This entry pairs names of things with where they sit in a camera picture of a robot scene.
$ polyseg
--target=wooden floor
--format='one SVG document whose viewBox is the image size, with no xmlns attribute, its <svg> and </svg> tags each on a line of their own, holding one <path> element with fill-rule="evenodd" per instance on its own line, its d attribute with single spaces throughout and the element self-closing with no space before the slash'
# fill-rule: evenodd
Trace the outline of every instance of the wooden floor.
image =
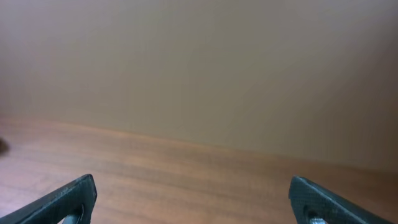
<svg viewBox="0 0 398 224">
<path fill-rule="evenodd" d="M 0 216 L 90 173 L 92 223 L 295 223 L 302 175 L 398 223 L 394 174 L 43 121 L 0 119 L 0 136 Z"/>
</svg>

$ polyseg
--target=wall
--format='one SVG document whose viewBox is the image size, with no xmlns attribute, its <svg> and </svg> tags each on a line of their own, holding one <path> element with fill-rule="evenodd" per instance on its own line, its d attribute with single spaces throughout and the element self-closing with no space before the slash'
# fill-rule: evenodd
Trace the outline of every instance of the wall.
<svg viewBox="0 0 398 224">
<path fill-rule="evenodd" d="M 0 113 L 398 171 L 396 0 L 0 0 Z"/>
</svg>

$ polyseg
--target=black object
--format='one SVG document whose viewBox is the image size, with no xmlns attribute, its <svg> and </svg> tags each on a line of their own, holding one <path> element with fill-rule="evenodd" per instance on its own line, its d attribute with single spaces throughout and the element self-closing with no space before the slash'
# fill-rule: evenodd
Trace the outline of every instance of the black object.
<svg viewBox="0 0 398 224">
<path fill-rule="evenodd" d="M 89 224 L 97 198 L 94 179 L 84 175 L 25 207 L 0 218 L 0 224 Z"/>
<path fill-rule="evenodd" d="M 289 199 L 298 224 L 392 224 L 303 177 L 293 177 Z"/>
</svg>

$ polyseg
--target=wood plank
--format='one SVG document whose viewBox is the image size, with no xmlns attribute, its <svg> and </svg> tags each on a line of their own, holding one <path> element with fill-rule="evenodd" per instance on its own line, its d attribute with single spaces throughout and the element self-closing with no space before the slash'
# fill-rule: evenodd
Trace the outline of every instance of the wood plank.
<svg viewBox="0 0 398 224">
<path fill-rule="evenodd" d="M 0 215 L 85 173 L 93 223 L 295 223 L 302 175 L 398 222 L 398 175 L 83 126 L 0 119 Z"/>
</svg>

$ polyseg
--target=plain wall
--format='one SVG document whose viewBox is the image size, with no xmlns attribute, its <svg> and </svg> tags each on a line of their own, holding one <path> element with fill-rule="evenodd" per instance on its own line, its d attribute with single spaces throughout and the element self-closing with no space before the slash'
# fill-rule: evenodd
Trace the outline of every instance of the plain wall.
<svg viewBox="0 0 398 224">
<path fill-rule="evenodd" d="M 396 0 L 0 0 L 0 114 L 398 171 Z"/>
</svg>

